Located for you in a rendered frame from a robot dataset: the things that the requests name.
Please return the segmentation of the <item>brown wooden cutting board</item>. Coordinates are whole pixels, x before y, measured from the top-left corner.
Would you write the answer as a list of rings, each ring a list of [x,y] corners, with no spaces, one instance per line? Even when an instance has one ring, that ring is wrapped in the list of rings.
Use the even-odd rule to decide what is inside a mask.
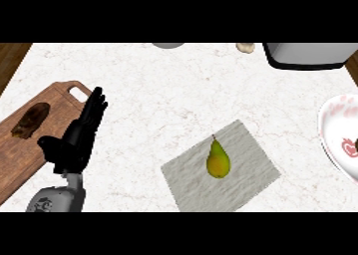
[[[85,104],[71,94],[73,88],[87,95],[93,93],[78,81],[57,82],[0,122],[0,205],[47,163],[44,150],[38,145],[39,137],[62,137],[71,122],[81,115]],[[48,117],[31,138],[14,137],[11,130],[38,103],[51,105]]]

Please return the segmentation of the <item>beige garlic bulb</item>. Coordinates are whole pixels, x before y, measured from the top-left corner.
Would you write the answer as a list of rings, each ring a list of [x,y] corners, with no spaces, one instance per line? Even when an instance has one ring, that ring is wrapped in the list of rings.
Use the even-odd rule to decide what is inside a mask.
[[[242,53],[251,54],[255,50],[255,44],[254,43],[238,43],[236,48]]]

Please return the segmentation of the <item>yellow-green squash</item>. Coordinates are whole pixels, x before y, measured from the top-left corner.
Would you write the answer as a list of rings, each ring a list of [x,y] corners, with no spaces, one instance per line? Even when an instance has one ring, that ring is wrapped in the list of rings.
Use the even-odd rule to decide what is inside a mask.
[[[230,173],[230,157],[217,139],[212,140],[207,158],[208,173],[215,178],[226,178]]]

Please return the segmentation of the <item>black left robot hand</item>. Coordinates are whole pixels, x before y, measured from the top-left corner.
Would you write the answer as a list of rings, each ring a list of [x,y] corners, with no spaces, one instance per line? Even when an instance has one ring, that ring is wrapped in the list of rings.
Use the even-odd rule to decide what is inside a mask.
[[[56,164],[57,174],[84,172],[93,155],[97,131],[108,106],[103,88],[96,87],[81,117],[72,121],[63,137],[44,135],[39,138],[38,144],[42,147],[45,159]]]

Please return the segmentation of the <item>white bowl with pink print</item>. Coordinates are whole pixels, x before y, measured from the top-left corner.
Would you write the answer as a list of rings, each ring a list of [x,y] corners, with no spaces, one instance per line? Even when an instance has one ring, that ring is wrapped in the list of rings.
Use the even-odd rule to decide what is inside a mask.
[[[319,111],[319,136],[329,159],[358,185],[358,95],[340,95]]]

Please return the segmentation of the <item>grey round object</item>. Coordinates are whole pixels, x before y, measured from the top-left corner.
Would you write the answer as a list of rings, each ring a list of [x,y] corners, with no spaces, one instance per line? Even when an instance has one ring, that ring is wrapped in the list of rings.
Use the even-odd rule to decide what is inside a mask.
[[[184,43],[153,43],[155,46],[158,46],[162,49],[174,49],[183,46]]]

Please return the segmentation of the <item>grey woven placemat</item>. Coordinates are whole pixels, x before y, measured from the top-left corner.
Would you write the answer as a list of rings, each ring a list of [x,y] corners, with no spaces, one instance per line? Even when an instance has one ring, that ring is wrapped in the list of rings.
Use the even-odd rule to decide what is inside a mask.
[[[210,174],[211,144],[230,159],[224,177]],[[241,120],[226,126],[162,167],[180,211],[236,211],[280,177],[280,172]]]

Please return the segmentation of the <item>grey appliance with black base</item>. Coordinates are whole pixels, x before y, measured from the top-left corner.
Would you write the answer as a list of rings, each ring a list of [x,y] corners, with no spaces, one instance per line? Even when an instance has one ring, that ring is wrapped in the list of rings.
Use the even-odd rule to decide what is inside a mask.
[[[264,43],[263,47],[276,69],[322,71],[344,67],[358,43]]]

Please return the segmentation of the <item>dark brown food piece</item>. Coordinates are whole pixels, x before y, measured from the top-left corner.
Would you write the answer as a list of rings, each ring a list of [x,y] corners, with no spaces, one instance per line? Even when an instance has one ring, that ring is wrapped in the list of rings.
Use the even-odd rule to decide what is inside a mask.
[[[11,133],[14,137],[28,139],[34,132],[42,125],[48,117],[51,105],[48,103],[38,103],[26,112],[22,120],[16,124]]]

